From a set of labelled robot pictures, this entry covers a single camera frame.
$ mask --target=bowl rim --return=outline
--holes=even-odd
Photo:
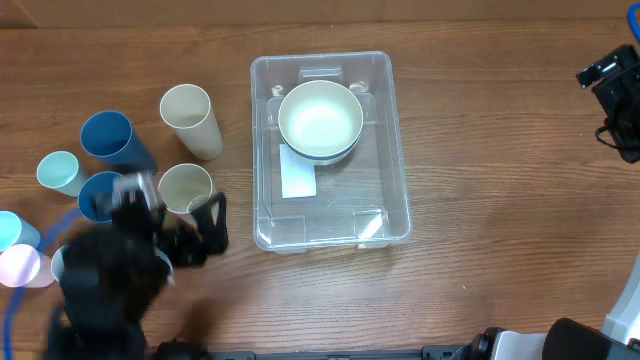
[[[301,150],[295,146],[293,146],[292,142],[290,141],[290,139],[287,139],[287,137],[284,134],[284,131],[282,131],[282,122],[280,121],[280,115],[282,113],[282,108],[284,107],[285,103],[287,102],[287,99],[290,99],[289,95],[293,94],[296,90],[301,89],[303,87],[307,87],[307,86],[313,86],[313,85],[317,85],[317,84],[331,84],[331,86],[335,86],[336,89],[338,89],[338,87],[341,90],[338,91],[345,91],[346,93],[349,93],[350,98],[353,99],[353,101],[355,101],[358,104],[358,109],[359,111],[359,121],[360,121],[360,128],[358,129],[358,132],[355,134],[354,138],[351,140],[351,142],[337,150],[334,153],[328,154],[328,155],[317,155],[317,154],[313,154],[304,150]],[[362,105],[360,105],[360,101],[358,101],[358,98],[356,97],[356,95],[351,92],[351,90],[347,89],[347,87],[345,87],[344,85],[337,83],[335,81],[329,81],[329,80],[311,80],[311,81],[307,81],[305,83],[302,83],[298,86],[296,86],[295,88],[293,88],[293,90],[289,91],[289,93],[284,97],[284,100],[282,100],[282,104],[280,104],[280,108],[278,109],[278,129],[280,130],[280,136],[282,136],[282,139],[284,140],[285,144],[287,144],[287,146],[289,146],[289,148],[291,148],[291,150],[293,150],[295,153],[297,153],[298,155],[301,155],[305,158],[311,159],[311,160],[331,160],[334,159],[336,157],[342,156],[345,153],[349,152],[354,146],[355,144],[358,142],[358,140],[360,139],[360,135],[362,134],[362,129],[364,128],[364,112],[362,111]]]

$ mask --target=white cup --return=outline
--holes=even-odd
[[[211,176],[201,166],[180,164],[160,179],[158,193],[172,213],[184,215],[206,202],[216,191]]]
[[[164,263],[167,264],[167,266],[169,267],[169,275],[167,276],[167,283],[171,285],[175,284],[176,281],[173,278],[173,264],[171,264],[171,260],[169,260],[169,257],[167,256],[167,254],[160,251],[160,249],[155,249],[155,253],[156,253],[156,256],[159,257],[160,260],[164,261]]]
[[[25,244],[0,254],[0,283],[8,287],[41,288],[51,285],[51,259]]]
[[[62,255],[64,254],[64,245],[62,245],[56,252],[53,254],[51,258],[51,276],[57,281],[60,282],[62,278],[62,273],[64,273],[64,259]]]
[[[0,211],[0,251],[17,244],[37,247],[40,233],[11,211]]]
[[[160,116],[198,159],[211,160],[222,152],[211,100],[201,87],[182,84],[171,88],[160,100]]]
[[[88,177],[78,159],[68,151],[54,151],[38,164],[40,185],[69,196],[78,196]]]

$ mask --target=pink cup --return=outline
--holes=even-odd
[[[0,254],[0,283],[8,287],[41,288],[54,282],[51,259],[25,244]]]

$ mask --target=light blue cup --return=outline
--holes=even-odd
[[[133,125],[117,111],[103,111],[89,118],[80,132],[80,143],[90,155],[122,173],[158,173],[156,160]]]
[[[117,172],[105,171],[93,175],[84,183],[84,186],[80,190],[80,195],[78,195],[78,207],[84,217],[96,223],[111,223],[110,213],[96,212],[94,200],[97,194],[108,194],[111,196],[113,193],[113,181],[120,177],[122,177],[122,175]]]
[[[54,151],[38,164],[36,177],[40,185],[69,196],[78,196],[87,181],[78,159],[68,151]]]
[[[40,233],[15,213],[0,211],[0,251],[18,244],[38,247]]]

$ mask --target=white paper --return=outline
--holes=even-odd
[[[280,144],[282,198],[316,196],[316,171],[313,164],[294,154],[287,144]]]

